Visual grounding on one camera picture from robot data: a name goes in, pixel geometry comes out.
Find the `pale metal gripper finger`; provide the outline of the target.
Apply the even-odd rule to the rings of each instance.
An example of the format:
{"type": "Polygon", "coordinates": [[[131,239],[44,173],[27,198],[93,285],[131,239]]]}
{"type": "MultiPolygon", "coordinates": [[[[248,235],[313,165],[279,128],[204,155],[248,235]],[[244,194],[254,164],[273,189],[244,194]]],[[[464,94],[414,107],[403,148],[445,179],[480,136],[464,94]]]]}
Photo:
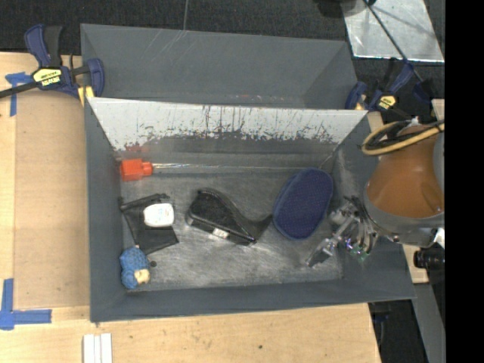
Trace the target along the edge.
{"type": "Polygon", "coordinates": [[[332,240],[326,238],[317,245],[306,262],[324,262],[330,257],[332,257],[332,240]]]}
{"type": "Polygon", "coordinates": [[[312,268],[317,264],[325,262],[335,254],[335,246],[330,244],[316,249],[309,257],[309,267],[312,268]]]}

